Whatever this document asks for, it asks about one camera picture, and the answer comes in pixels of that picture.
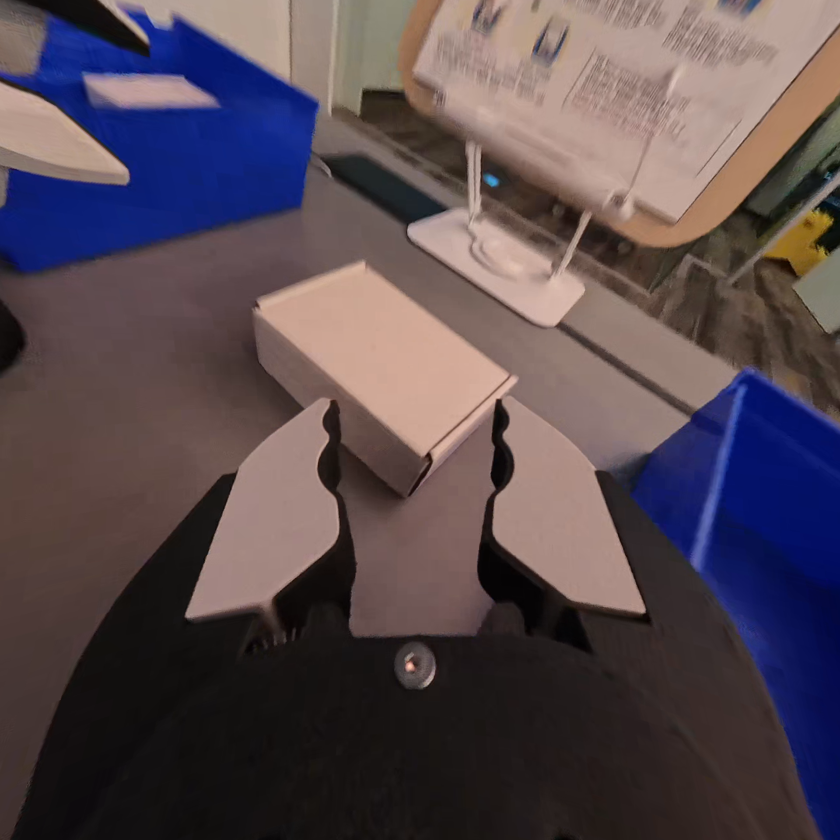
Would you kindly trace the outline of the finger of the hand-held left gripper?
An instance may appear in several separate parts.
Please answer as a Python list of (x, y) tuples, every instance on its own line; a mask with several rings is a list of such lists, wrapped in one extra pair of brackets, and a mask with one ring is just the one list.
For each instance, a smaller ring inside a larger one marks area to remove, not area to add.
[(76, 26), (120, 49), (148, 57), (150, 39), (120, 8), (103, 1), (27, 1), (27, 6)]
[(130, 172), (113, 153), (39, 94), (2, 80), (2, 172), (126, 186)]

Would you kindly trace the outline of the black flat pad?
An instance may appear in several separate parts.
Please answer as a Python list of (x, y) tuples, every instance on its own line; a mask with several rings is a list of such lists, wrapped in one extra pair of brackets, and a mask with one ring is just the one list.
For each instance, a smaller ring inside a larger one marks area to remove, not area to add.
[(332, 178), (360, 194), (405, 226), (447, 211), (400, 176), (363, 154), (330, 154), (322, 158)]

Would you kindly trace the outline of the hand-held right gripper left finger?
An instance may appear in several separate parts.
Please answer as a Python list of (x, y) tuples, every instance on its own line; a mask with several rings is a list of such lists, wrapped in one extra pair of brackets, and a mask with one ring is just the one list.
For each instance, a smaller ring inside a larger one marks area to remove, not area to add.
[(239, 467), (185, 619), (257, 616), (305, 624), (326, 606), (350, 621), (356, 575), (340, 494), (341, 427), (335, 401), (317, 400)]

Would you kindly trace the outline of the blue plastic bin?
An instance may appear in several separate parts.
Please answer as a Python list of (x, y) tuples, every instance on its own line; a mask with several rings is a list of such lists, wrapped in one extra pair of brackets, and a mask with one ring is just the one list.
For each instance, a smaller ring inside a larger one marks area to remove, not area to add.
[(651, 453), (633, 497), (735, 623), (838, 839), (838, 424), (741, 371)]
[[(52, 18), (40, 66), (9, 77), (44, 94), (122, 163), (127, 185), (94, 185), (15, 172), (1, 211), (2, 258), (23, 272), (93, 259), (301, 204), (319, 103), (187, 19), (156, 27), (150, 57)], [(89, 73), (184, 77), (217, 108), (92, 106)]]

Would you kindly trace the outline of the instruction sheet on stand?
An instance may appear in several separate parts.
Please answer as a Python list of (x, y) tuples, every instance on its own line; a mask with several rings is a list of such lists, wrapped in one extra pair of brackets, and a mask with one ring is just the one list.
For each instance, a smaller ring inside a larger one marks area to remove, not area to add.
[[(436, 114), (434, 90), (416, 80), (413, 70), (441, 1), (418, 1), (404, 27), (397, 66), (406, 98), (422, 116), (461, 140), (466, 133)], [(811, 123), (838, 96), (838, 27), (803, 67), (763, 119), (740, 143), (682, 217), (673, 224), (643, 206), (625, 222), (604, 213), (595, 220), (639, 245), (670, 248), (709, 233), (762, 181)]]

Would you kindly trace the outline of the white cardboard box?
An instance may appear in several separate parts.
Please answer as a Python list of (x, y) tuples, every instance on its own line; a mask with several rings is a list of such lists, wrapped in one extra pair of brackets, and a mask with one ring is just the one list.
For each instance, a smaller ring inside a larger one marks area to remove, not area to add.
[(142, 73), (85, 73), (92, 107), (104, 110), (210, 110), (221, 107), (210, 92), (184, 76)]
[(259, 298), (253, 325), (266, 372), (336, 402), (343, 445), (401, 498), (518, 382), (364, 261)]

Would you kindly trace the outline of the yellow plastic object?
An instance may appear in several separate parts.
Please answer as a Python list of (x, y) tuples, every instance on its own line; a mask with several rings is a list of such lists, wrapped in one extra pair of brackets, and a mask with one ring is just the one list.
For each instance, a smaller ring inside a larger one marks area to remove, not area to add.
[(828, 259), (830, 252), (820, 244), (820, 240), (833, 226), (833, 215), (822, 209), (813, 209), (769, 248), (764, 257), (787, 264), (797, 278), (803, 278)]

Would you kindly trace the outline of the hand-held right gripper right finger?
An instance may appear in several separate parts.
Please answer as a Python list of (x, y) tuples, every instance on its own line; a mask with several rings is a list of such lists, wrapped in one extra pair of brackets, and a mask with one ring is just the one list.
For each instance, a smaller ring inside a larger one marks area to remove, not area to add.
[(626, 617), (646, 605), (593, 463), (511, 396), (497, 402), (481, 547), (574, 607)]

